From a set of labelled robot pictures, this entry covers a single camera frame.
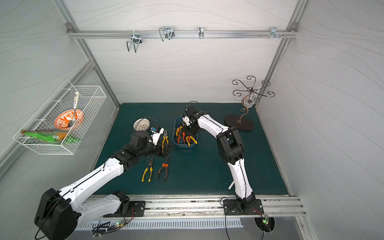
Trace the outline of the orange black long nose pliers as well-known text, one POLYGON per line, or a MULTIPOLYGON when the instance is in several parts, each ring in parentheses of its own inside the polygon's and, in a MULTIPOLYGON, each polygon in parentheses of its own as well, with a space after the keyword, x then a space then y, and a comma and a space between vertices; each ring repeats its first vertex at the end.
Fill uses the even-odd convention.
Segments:
POLYGON ((163 170, 165 170, 165 176, 163 178, 163 180, 165 181, 168 177, 168 174, 169 174, 169 156, 166 156, 164 163, 161 165, 161 167, 157 173, 157 179, 160 178, 163 170))

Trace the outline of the blue plastic storage box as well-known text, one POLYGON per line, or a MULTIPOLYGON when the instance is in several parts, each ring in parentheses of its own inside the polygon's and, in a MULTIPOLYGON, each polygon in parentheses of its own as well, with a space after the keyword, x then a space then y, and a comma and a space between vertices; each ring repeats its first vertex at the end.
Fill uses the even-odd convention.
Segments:
MULTIPOLYGON (((177 137, 175 136, 175 133, 176 133, 177 128, 178 128, 180 125, 183 125, 183 117, 182 117, 182 116, 178 116, 178 117, 175 119, 174 132, 173 132, 173 135, 172 135, 172 140, 173 140, 175 146, 178 147, 178 148, 181 148, 181 149, 190 149, 190 148, 193 148, 195 145, 192 145, 191 147, 189 147, 189 146, 186 144, 185 137, 186 137, 187 135, 186 135, 185 133, 184 133, 184 143, 183 143, 183 144, 177 144, 177 137)), ((194 137, 196 140, 198 140, 198 134, 193 135, 193 137, 194 137)))

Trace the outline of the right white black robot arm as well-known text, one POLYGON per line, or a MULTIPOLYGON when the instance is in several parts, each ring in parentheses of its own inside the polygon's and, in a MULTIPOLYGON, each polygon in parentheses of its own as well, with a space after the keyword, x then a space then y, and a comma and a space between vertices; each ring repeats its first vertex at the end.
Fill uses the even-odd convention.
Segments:
POLYGON ((186 135, 205 130, 216 138, 219 155, 229 166, 233 177, 238 208, 242 212, 252 208, 256 197, 247 176, 245 146, 238 129, 222 125, 205 111, 198 112, 193 106, 186 108, 183 122, 186 135))

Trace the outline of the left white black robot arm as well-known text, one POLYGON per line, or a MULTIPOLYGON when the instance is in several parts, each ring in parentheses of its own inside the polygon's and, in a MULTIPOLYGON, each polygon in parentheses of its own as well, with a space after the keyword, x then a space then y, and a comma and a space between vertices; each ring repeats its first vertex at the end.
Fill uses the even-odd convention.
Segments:
POLYGON ((58 191, 51 188, 42 195, 34 220, 38 231, 49 240, 65 240, 78 226, 98 217, 110 214, 125 217, 132 207, 130 198, 121 192, 84 202, 106 183, 137 165, 141 158, 165 158, 172 147, 164 129, 152 134, 134 132, 130 143, 91 173, 58 191))

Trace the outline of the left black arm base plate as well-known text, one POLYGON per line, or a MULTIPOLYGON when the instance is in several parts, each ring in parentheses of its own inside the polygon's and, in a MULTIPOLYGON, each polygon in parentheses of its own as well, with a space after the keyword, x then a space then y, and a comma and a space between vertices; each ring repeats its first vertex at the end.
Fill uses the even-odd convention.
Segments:
POLYGON ((145 213, 145 207, 146 201, 130 201, 129 203, 122 203, 116 212, 112 214, 103 215, 103 217, 143 217, 145 213))

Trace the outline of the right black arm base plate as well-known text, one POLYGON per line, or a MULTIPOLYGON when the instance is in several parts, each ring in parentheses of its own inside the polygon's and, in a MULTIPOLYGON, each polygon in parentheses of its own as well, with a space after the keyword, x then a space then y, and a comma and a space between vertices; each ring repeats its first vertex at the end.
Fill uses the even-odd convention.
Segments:
POLYGON ((231 200, 231 199, 225 198, 224 200, 221 200, 221 205, 223 206, 224 213, 227 216, 264 215, 264 208, 262 205, 262 201, 260 199, 255 199, 255 201, 251 205, 243 206, 237 200, 231 200))

